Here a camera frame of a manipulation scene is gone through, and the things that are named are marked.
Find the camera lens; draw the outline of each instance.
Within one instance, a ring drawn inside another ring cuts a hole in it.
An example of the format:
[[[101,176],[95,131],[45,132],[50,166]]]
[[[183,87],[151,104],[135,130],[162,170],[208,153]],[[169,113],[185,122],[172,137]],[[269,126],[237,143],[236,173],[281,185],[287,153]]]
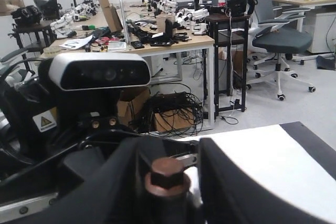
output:
[[[117,73],[113,69],[108,69],[105,72],[105,79],[107,81],[113,81],[117,76]]]

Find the black metal shelf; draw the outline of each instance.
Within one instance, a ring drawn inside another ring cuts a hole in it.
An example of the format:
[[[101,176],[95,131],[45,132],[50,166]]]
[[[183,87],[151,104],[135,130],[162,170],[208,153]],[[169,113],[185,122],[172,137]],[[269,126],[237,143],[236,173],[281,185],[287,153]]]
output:
[[[242,36],[237,35],[236,32],[232,33],[232,42],[231,42],[229,31],[220,31],[218,34],[218,46],[219,47],[242,45],[244,44],[244,42],[245,42],[245,39]]]

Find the cardboard box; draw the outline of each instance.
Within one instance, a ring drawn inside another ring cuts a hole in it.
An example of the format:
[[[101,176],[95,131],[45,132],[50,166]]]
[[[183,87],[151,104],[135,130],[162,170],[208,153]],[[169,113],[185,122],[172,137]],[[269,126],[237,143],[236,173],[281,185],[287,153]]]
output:
[[[116,8],[110,4],[109,0],[99,0],[99,4],[111,32],[121,31],[122,25]]]
[[[121,124],[132,127],[130,122],[139,118],[145,102],[150,97],[148,87],[136,87],[124,89],[117,103],[118,117]]]
[[[8,5],[13,5],[17,7],[25,7],[23,0],[0,0],[0,16],[7,16],[17,8],[8,8]]]
[[[186,116],[182,116],[181,111],[171,110],[154,115],[154,125],[158,132],[167,132],[189,128],[194,125],[194,116],[191,109],[182,109]]]

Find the white chair base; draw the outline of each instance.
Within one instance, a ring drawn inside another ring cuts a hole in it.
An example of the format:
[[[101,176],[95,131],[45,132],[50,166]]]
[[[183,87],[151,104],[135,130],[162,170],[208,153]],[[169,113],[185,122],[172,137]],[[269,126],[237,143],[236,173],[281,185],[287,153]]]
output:
[[[278,87],[278,99],[280,101],[283,101],[286,96],[283,94],[281,90],[281,80],[284,78],[290,79],[291,81],[296,81],[300,83],[304,83],[308,86],[309,92],[315,92],[316,88],[314,85],[310,82],[302,81],[297,79],[298,75],[295,73],[295,71],[281,71],[281,63],[283,62],[283,58],[279,57],[276,64],[275,70],[270,71],[262,71],[262,70],[256,70],[256,79],[250,80],[247,82],[247,89],[251,89],[251,84],[255,83],[262,83],[267,81],[276,82]]]

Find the shelf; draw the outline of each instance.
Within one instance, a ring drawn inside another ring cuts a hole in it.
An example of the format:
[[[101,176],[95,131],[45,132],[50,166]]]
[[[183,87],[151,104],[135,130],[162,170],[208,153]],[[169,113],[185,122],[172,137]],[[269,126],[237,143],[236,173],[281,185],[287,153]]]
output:
[[[47,46],[46,46],[44,39],[41,39],[40,43],[34,42],[28,45],[26,48],[28,49],[28,52],[41,52],[46,47]]]
[[[232,33],[232,43],[230,41],[230,35],[228,31],[220,31],[218,34],[218,46],[219,47],[227,47],[234,45],[244,44],[245,39],[242,36],[237,35],[236,32]]]

